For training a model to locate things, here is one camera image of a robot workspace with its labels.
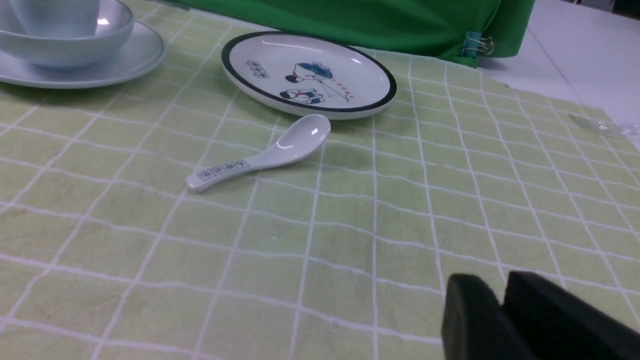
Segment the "black object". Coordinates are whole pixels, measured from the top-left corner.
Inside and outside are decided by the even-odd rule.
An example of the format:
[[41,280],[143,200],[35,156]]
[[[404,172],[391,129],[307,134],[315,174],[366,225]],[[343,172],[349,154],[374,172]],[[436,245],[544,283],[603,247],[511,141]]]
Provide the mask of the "black object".
[[511,272],[500,306],[478,277],[454,274],[442,322],[447,360],[640,359],[640,335],[531,272]]
[[616,0],[613,13],[640,20],[640,0]]

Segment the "spoon handle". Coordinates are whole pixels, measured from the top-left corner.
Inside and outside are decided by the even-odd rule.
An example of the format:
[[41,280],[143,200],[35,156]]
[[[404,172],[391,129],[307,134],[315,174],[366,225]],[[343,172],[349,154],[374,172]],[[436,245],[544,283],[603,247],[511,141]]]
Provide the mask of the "spoon handle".
[[189,175],[187,186],[189,191],[200,193],[222,180],[261,168],[263,167],[252,165],[251,158],[219,164]]

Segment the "white table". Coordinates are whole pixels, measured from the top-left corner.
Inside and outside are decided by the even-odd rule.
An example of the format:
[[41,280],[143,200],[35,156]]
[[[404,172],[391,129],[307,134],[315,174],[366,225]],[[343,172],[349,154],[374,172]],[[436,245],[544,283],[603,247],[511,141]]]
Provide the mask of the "white table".
[[[269,29],[201,13],[257,31]],[[560,0],[537,0],[520,53],[482,59],[480,70],[513,88],[602,108],[617,123],[640,125],[636,63],[640,21]]]

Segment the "green cloth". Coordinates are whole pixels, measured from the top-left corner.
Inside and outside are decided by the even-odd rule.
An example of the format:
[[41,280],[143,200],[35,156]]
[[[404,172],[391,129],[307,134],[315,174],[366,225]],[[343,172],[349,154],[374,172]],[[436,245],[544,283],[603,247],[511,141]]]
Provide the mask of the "green cloth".
[[468,31],[495,43],[493,57],[518,53],[534,0],[173,0],[256,24],[346,44],[434,56],[460,56]]

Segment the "black rim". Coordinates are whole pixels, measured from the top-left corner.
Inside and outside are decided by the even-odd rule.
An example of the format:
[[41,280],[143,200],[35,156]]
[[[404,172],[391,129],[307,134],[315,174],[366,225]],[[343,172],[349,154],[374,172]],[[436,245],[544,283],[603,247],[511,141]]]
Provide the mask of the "black rim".
[[[231,55],[231,50],[233,50],[233,48],[237,45],[240,44],[241,42],[249,39],[249,38],[255,38],[255,37],[261,37],[263,35],[289,35],[289,36],[294,36],[294,37],[304,37],[304,38],[311,38],[314,40],[320,40],[323,42],[328,42],[330,44],[336,45],[336,46],[340,46],[340,47],[345,47],[351,51],[353,51],[354,53],[358,53],[362,56],[364,56],[365,58],[367,58],[369,61],[373,62],[374,64],[376,64],[380,69],[382,69],[382,71],[385,73],[385,75],[387,76],[387,79],[389,80],[389,91],[387,92],[387,94],[379,101],[375,102],[374,104],[371,105],[367,105],[367,106],[361,106],[359,108],[350,108],[350,109],[340,109],[340,108],[323,108],[320,106],[312,106],[312,105],[306,105],[306,104],[298,104],[292,101],[287,101],[286,99],[281,99],[275,95],[269,94],[268,92],[258,88],[257,86],[249,83],[247,80],[245,80],[242,76],[240,76],[240,74],[238,74],[238,72],[233,68],[233,66],[231,66],[231,61],[230,61],[230,55]],[[250,33],[250,34],[246,34],[246,35],[241,35],[237,38],[234,38],[233,40],[231,40],[230,42],[228,42],[224,48],[222,49],[222,65],[226,68],[227,71],[229,71],[229,73],[236,78],[238,81],[240,81],[244,86],[247,86],[248,88],[252,89],[253,91],[257,92],[258,94],[261,94],[263,96],[266,96],[272,100],[276,100],[278,102],[281,102],[283,104],[287,104],[287,105],[291,105],[291,106],[295,106],[297,108],[305,108],[305,109],[312,109],[312,110],[319,110],[319,111],[330,111],[330,112],[335,112],[335,113],[356,113],[359,111],[367,111],[367,110],[371,110],[371,109],[375,109],[375,108],[379,108],[380,106],[383,106],[385,104],[387,104],[388,102],[390,102],[394,96],[396,96],[396,91],[397,91],[397,85],[396,85],[396,79],[394,79],[393,75],[391,74],[391,72],[389,70],[387,70],[387,68],[382,65],[378,60],[372,58],[371,56],[352,48],[351,46],[346,46],[346,45],[342,45],[342,44],[338,44],[336,42],[332,42],[332,41],[327,41],[325,39],[322,38],[317,38],[317,37],[311,37],[308,35],[299,35],[299,34],[295,34],[295,33],[288,33],[288,32],[284,32],[284,31],[261,31],[258,33]]]

